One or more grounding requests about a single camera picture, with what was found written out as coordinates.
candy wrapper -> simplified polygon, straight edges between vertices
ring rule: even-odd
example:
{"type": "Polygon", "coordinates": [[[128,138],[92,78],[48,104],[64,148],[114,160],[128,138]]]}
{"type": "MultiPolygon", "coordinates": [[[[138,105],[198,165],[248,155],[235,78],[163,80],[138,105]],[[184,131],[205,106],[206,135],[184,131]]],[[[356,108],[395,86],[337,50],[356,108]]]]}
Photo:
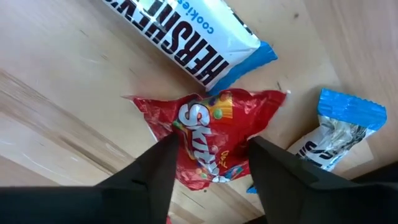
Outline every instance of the candy wrapper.
{"type": "Polygon", "coordinates": [[[387,120],[385,107],[355,96],[323,89],[319,98],[320,127],[288,151],[331,171],[347,152],[378,131],[387,120]]]}
{"type": "Polygon", "coordinates": [[[210,95],[277,59],[222,0],[103,0],[210,95]]]}
{"type": "Polygon", "coordinates": [[[176,178],[200,190],[250,174],[246,141],[266,128],[285,94],[231,89],[205,99],[196,94],[173,101],[129,99],[144,113],[156,139],[178,133],[176,178]]]}

red candy wrapper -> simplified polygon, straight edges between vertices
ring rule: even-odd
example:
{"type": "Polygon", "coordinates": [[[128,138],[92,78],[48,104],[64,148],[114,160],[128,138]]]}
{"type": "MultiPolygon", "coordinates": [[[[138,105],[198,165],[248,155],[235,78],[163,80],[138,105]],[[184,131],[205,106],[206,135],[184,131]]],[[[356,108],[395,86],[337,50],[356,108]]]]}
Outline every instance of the red candy wrapper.
{"type": "Polygon", "coordinates": [[[201,190],[250,174],[246,142],[266,128],[285,97],[273,90],[230,89],[205,99],[196,94],[173,101],[129,99],[158,140],[178,133],[176,178],[201,190]]]}
{"type": "Polygon", "coordinates": [[[170,217],[167,215],[166,224],[173,224],[170,217]]]}

light wood surface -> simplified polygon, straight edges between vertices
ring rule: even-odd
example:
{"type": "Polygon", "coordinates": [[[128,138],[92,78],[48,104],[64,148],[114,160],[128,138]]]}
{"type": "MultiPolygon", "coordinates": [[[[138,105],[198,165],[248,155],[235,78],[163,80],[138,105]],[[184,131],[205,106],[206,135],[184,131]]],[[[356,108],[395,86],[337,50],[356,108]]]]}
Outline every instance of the light wood surface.
{"type": "MultiPolygon", "coordinates": [[[[320,88],[384,104],[386,127],[334,172],[353,178],[394,162],[398,133],[398,2],[226,1],[276,62],[238,80],[248,90],[290,90],[261,134],[288,147],[317,126],[320,88]]],[[[101,0],[0,1],[0,185],[93,185],[155,141],[120,96],[172,99],[203,92],[101,0]]],[[[175,182],[175,223],[243,223],[264,213],[250,176],[206,191],[175,182]]]]}

skittles logo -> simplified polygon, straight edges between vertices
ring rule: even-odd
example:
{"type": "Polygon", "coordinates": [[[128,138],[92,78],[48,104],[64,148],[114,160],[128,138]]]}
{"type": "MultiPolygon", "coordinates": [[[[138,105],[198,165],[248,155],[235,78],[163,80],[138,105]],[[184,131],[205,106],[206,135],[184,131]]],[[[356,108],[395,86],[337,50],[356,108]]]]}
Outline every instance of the skittles logo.
{"type": "Polygon", "coordinates": [[[173,122],[184,133],[184,142],[191,159],[196,159],[211,175],[218,175],[215,162],[218,148],[212,146],[207,138],[212,136],[210,125],[231,124],[233,118],[233,97],[229,92],[202,101],[183,105],[178,119],[173,122]]]}

blue and white wrapper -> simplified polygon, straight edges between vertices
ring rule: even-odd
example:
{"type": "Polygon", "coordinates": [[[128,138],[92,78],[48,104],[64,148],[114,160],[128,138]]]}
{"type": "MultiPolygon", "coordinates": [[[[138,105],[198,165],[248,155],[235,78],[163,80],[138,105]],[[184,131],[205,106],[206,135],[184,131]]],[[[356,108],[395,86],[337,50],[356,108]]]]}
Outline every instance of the blue and white wrapper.
{"type": "Polygon", "coordinates": [[[209,95],[277,59],[223,0],[103,0],[209,95]]]}
{"type": "Polygon", "coordinates": [[[331,171],[355,144],[386,123],[387,112],[377,103],[324,88],[319,98],[318,118],[320,127],[288,151],[331,171]]]}

